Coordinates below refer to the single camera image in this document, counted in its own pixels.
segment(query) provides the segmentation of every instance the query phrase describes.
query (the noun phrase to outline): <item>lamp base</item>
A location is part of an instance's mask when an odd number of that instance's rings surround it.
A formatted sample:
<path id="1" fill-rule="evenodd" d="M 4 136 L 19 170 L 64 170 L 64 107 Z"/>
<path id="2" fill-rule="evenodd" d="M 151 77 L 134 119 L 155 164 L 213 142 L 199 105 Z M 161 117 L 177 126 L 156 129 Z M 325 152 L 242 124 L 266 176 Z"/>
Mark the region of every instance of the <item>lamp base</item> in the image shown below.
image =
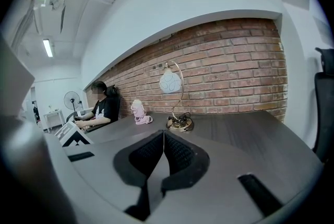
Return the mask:
<path id="1" fill-rule="evenodd" d="M 166 127 L 171 131 L 179 131 L 179 132 L 191 131 L 194 127 L 194 122 L 193 120 L 188 118 L 185 123 L 177 124 L 173 123 L 173 119 L 169 119 Z"/>

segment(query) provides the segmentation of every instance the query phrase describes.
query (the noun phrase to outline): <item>person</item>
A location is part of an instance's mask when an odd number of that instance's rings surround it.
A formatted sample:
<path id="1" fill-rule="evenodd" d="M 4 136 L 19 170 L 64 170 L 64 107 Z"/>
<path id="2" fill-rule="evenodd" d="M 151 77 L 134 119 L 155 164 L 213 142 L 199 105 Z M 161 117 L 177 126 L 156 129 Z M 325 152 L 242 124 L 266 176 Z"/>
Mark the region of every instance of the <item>person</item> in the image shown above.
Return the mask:
<path id="1" fill-rule="evenodd" d="M 117 114 L 115 100 L 107 96 L 106 89 L 107 87 L 102 81 L 96 81 L 92 84 L 92 94 L 98 101 L 90 113 L 81 117 L 77 116 L 80 120 L 76 121 L 75 124 L 79 128 L 87 129 L 89 126 L 107 124 L 111 122 L 111 119 L 118 117 L 115 116 Z"/>

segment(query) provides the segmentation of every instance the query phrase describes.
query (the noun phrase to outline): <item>lamp shade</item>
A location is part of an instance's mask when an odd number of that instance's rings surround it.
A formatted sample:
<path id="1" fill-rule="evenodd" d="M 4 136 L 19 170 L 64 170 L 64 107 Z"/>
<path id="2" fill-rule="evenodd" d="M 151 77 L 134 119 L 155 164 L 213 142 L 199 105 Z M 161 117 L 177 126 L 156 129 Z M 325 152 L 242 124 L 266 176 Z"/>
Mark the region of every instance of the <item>lamp shade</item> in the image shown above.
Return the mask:
<path id="1" fill-rule="evenodd" d="M 180 90 L 181 79 L 176 73 L 173 73 L 170 68 L 167 68 L 160 78 L 159 84 L 164 93 L 173 93 Z"/>

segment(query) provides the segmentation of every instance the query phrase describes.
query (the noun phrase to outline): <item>hand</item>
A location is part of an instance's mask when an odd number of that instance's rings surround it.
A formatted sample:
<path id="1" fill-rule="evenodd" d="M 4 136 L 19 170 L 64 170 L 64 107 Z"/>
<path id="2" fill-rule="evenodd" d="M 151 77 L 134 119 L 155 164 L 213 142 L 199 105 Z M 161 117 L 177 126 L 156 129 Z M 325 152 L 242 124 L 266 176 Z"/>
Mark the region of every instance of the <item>hand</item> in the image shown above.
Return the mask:
<path id="1" fill-rule="evenodd" d="M 83 127 L 87 126 L 86 122 L 81 121 L 81 120 L 80 121 L 75 121 L 74 123 L 77 125 L 78 128 L 83 128 Z"/>

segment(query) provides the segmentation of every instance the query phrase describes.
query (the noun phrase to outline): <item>fluorescent light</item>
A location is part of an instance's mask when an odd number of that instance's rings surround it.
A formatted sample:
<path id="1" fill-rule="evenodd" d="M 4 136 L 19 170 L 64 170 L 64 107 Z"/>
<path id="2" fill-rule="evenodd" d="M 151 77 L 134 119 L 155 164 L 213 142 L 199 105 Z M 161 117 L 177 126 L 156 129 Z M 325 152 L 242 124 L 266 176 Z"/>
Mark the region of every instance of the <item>fluorescent light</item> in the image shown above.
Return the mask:
<path id="1" fill-rule="evenodd" d="M 53 57 L 49 40 L 48 39 L 43 39 L 43 43 L 44 43 L 44 47 L 45 47 L 47 55 L 50 58 Z"/>

